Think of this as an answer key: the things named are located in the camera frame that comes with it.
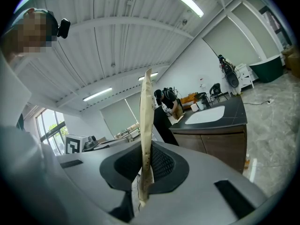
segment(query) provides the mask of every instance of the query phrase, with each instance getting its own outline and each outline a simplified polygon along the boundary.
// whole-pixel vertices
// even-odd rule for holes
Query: black countertop
[[[221,103],[213,104],[211,108],[222,105],[225,106],[224,115],[217,121],[185,124],[189,117],[194,114],[194,112],[190,110],[185,112],[183,118],[178,123],[173,124],[169,129],[176,133],[179,132],[179,130],[226,128],[247,124],[246,112],[241,96],[230,98],[229,100]]]

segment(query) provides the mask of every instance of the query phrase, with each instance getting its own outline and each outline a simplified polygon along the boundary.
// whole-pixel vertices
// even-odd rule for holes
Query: cabinet door
[[[201,135],[207,154],[210,154],[242,173],[245,165],[245,134]]]
[[[180,147],[206,153],[200,135],[174,134],[174,137]]]

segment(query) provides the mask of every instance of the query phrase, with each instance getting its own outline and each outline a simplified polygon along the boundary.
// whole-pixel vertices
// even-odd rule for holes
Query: black chair
[[[228,100],[227,97],[221,92],[221,85],[219,83],[215,83],[210,89],[210,100],[212,98],[217,98],[217,101],[219,103],[220,102],[220,99],[219,99],[220,94],[223,95],[226,98],[226,100]]]

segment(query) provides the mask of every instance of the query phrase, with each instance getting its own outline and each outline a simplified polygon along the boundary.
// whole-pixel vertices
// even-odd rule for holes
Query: black mesh
[[[151,146],[151,167],[154,182],[169,175],[174,169],[174,159],[161,150]]]
[[[137,173],[142,167],[142,148],[136,147],[129,153],[117,159],[114,163],[114,169],[131,182],[135,179]]]

